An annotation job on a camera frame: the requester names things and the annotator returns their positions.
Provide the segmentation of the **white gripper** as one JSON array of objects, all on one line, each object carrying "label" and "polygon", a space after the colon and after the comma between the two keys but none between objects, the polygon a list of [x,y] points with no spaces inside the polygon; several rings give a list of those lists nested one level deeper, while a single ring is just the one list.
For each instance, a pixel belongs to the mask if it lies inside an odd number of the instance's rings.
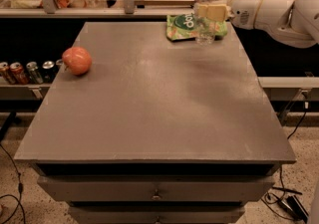
[{"label": "white gripper", "polygon": [[[230,3],[233,26],[251,30],[254,28],[255,18],[262,0],[221,0]],[[228,9],[225,4],[196,4],[195,14],[215,22],[223,22],[228,18]]]}]

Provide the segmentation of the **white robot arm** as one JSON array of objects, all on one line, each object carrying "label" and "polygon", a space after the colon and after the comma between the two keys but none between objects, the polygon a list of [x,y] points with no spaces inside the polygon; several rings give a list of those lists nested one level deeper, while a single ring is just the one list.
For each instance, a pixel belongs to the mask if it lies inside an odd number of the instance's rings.
[{"label": "white robot arm", "polygon": [[234,27],[264,31],[295,48],[319,44],[318,0],[194,0],[194,14],[213,21],[230,19]]}]

